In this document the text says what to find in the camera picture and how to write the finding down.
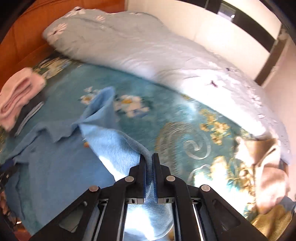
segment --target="blue garment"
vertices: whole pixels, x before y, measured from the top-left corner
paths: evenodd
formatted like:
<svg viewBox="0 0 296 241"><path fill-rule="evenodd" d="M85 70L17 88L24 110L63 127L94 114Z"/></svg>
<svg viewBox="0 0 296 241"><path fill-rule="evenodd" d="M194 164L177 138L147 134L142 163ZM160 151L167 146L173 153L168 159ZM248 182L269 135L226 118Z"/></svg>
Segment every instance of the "blue garment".
<svg viewBox="0 0 296 241"><path fill-rule="evenodd" d="M89 186L103 188L113 185L114 177L127 176L143 154L147 161L147 201L141 206L129 205L127 220L133 217L131 220L136 223L130 222L125 230L135 237L144 234L149 239L160 238L172 226L170 206L157 205L152 198L151 153L117 130L114 95L113 88L103 89L78 120L37 124L8 159L28 164L33 209L37 221L44 226ZM85 141L90 148L84 147ZM22 218L18 178L19 173L9 180L6 195L11 209ZM139 227L139 219L150 229Z"/></svg>

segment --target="wooden headboard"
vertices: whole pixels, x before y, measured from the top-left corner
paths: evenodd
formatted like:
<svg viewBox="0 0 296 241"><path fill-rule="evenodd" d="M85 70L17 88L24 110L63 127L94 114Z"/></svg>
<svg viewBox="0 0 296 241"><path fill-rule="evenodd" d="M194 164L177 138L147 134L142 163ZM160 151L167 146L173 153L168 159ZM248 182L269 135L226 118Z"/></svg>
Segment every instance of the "wooden headboard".
<svg viewBox="0 0 296 241"><path fill-rule="evenodd" d="M0 88L15 72L33 67L53 52L42 32L74 7L124 11L124 0L36 0L12 25L0 44Z"/></svg>

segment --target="wall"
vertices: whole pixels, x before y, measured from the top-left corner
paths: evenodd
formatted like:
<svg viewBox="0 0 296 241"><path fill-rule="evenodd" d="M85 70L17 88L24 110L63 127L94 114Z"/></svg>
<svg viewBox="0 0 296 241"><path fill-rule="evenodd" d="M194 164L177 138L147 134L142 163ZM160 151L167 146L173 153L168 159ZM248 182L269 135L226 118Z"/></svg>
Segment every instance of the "wall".
<svg viewBox="0 0 296 241"><path fill-rule="evenodd" d="M289 167L289 179L291 192L296 193L296 46L289 38L284 56L276 65L276 71L272 74L265 86L265 92L270 99L271 107L282 120L288 132L291 151L294 156Z"/></svg>
<svg viewBox="0 0 296 241"><path fill-rule="evenodd" d="M226 2L244 11L277 38L281 23L259 0ZM240 27L201 7L176 0L128 0L127 9L156 16L173 32L223 56L252 79L269 57L269 52Z"/></svg>

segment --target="folded pink cloth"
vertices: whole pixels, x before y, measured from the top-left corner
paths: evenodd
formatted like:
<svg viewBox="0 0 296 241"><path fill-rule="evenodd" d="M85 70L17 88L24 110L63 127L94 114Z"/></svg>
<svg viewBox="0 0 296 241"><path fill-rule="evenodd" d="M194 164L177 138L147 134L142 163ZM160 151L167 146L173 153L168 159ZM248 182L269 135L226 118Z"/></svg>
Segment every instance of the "folded pink cloth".
<svg viewBox="0 0 296 241"><path fill-rule="evenodd" d="M22 107L45 86L45 80L31 68L24 68L6 81L0 92L0 126L9 132Z"/></svg>

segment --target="round silver bolt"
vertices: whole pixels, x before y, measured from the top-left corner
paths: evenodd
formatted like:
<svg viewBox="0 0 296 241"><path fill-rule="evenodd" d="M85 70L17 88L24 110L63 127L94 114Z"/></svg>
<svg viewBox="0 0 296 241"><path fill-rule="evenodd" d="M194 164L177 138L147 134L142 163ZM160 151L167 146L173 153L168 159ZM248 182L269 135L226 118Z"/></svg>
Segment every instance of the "round silver bolt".
<svg viewBox="0 0 296 241"><path fill-rule="evenodd" d="M89 190L90 190L91 192L96 192L96 191L99 190L99 187L96 186L96 185L93 185L93 186L90 186L90 187L89 187Z"/></svg>
<svg viewBox="0 0 296 241"><path fill-rule="evenodd" d="M134 177L132 177L132 176L127 176L127 177L125 178L125 181L128 182L128 183L131 183L131 182L134 181Z"/></svg>
<svg viewBox="0 0 296 241"><path fill-rule="evenodd" d="M203 190L204 192L208 192L209 190L211 190L211 188L210 188L210 186L208 186L208 185L202 185L202 190Z"/></svg>
<svg viewBox="0 0 296 241"><path fill-rule="evenodd" d="M176 180L176 178L174 176L167 176L166 178L169 182L173 182L174 180Z"/></svg>

